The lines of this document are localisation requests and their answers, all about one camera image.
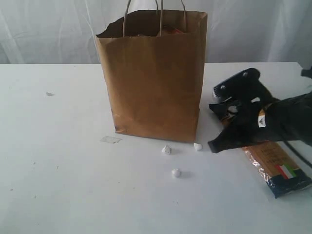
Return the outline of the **black covered right arm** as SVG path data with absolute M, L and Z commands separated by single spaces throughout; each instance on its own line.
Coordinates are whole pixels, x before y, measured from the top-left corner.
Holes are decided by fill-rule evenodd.
M 264 105 L 225 101 L 210 104 L 210 110 L 224 122 L 224 129 L 208 142 L 213 153 L 262 144 L 267 141 L 299 140 L 312 144 L 312 94 L 278 100 Z

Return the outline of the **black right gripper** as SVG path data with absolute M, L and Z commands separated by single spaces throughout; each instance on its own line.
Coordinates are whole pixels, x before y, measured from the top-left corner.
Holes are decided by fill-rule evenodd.
M 264 105 L 260 101 L 246 105 L 238 100 L 210 104 L 210 110 L 224 126 L 221 133 L 208 142 L 211 151 L 219 153 L 224 150 L 258 145 L 266 141 L 280 141 L 280 135 L 269 118 L 265 118 L 265 127 L 258 125 L 260 111 L 277 101 L 279 100 L 273 98 Z

